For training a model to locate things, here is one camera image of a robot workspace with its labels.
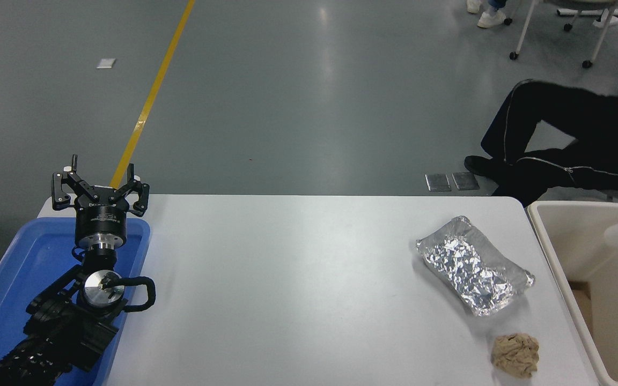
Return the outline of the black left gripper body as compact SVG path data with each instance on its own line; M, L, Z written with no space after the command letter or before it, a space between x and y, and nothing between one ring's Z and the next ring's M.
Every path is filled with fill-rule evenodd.
M75 199L76 246L119 248L127 240L127 200L113 188L94 190L98 201L81 194Z

